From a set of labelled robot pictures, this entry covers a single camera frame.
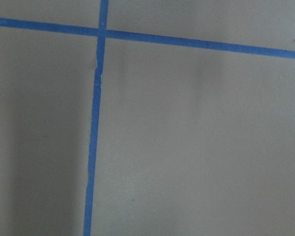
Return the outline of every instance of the blue line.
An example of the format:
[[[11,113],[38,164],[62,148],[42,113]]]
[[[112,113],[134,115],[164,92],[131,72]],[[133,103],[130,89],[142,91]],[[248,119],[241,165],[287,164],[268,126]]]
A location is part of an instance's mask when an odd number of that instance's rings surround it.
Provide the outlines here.
[[[145,34],[145,33],[132,33],[132,32],[124,32],[124,31],[110,30],[110,29],[107,30],[106,34],[108,38],[115,38],[115,39],[124,39],[124,40],[140,41],[140,42],[148,42],[148,43],[160,43],[160,44],[177,45],[177,46],[184,46],[184,47],[204,48],[204,49],[213,49],[213,50],[219,50],[219,51],[257,54],[257,55],[263,55],[263,56],[295,59],[295,51],[282,50],[282,49],[254,47],[254,46],[247,46],[247,45],[240,45],[240,44],[204,41],[204,40],[196,40],[196,39],[188,39],[188,38],[168,37],[168,36],[160,36],[160,35]]]
[[[60,24],[35,22],[35,21],[22,21],[22,20],[8,19],[8,18],[0,18],[0,26],[12,27],[12,28],[18,28],[18,29],[27,29],[27,30],[42,30],[42,31],[50,31],[50,32],[58,32],[58,33],[87,35],[87,36],[98,35],[98,29],[96,28],[60,25]]]
[[[90,139],[88,151],[88,185],[85,197],[83,236],[90,236],[92,223],[92,209],[94,196],[95,164],[97,151],[97,135],[100,109],[100,94],[105,54],[105,33],[107,27],[108,0],[101,0],[98,22],[98,38],[96,49],[97,68],[94,75],[92,120],[90,126]]]
[[[0,26],[29,30],[43,30],[51,32],[79,34],[87,36],[98,36],[98,34],[100,34],[99,29],[96,28],[41,23],[34,21],[13,20],[7,18],[0,18]],[[101,34],[106,34],[107,38],[295,59],[295,51],[289,50],[103,29],[106,29],[106,25],[105,28],[102,28]]]

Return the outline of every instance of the vertical blue line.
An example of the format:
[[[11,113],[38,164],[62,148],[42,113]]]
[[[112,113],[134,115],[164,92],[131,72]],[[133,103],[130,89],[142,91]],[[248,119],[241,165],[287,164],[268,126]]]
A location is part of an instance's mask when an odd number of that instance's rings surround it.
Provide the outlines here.
[[[101,0],[100,10],[99,10],[97,48],[96,48],[97,67],[96,67],[95,76],[94,76],[92,118],[91,118],[89,150],[88,150],[88,185],[87,185],[86,197],[85,197],[83,236],[90,236],[90,232],[91,232],[100,94],[101,94],[102,74],[103,74],[103,66],[104,66],[107,15],[108,15],[108,0]]]

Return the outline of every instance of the gray floor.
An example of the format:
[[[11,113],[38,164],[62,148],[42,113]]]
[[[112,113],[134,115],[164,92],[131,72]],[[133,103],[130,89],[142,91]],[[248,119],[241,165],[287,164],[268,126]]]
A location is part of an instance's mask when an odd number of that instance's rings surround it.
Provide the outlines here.
[[[295,50],[295,0],[110,1],[108,28]],[[95,48],[0,28],[0,236],[82,235]],[[108,39],[94,194],[96,236],[295,236],[295,60]]]

